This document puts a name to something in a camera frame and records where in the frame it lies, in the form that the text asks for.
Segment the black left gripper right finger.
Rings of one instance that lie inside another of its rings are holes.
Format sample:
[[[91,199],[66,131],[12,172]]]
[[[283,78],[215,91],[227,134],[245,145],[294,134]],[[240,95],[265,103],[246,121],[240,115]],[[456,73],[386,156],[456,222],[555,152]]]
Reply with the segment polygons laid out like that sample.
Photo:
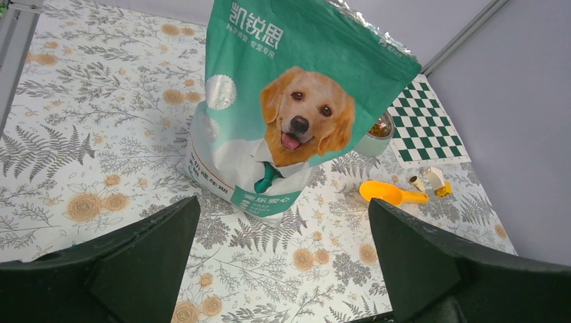
[[[570,267],[515,256],[380,199],[372,237],[398,322],[569,322]]]

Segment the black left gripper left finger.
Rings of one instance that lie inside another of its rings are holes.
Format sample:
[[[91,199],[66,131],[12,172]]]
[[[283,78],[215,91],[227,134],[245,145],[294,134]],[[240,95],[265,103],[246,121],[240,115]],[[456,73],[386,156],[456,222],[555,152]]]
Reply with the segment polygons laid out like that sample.
[[[169,322],[201,208],[188,197],[31,262],[1,264],[2,322]]]

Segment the yellow plastic scoop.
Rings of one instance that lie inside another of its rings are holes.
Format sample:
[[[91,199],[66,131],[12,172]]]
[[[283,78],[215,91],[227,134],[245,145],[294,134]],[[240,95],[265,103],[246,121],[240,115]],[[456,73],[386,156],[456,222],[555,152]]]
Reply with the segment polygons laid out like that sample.
[[[394,206],[406,203],[426,204],[430,200],[425,193],[401,190],[395,185],[373,180],[363,182],[359,187],[359,193],[366,201],[381,199]]]

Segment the teal pet food bag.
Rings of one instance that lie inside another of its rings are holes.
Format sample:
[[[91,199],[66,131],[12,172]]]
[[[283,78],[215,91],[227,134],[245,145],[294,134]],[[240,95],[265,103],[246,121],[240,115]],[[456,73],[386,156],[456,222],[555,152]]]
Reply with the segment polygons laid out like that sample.
[[[317,166],[352,150],[420,69],[344,1],[215,1],[178,170],[278,227]]]

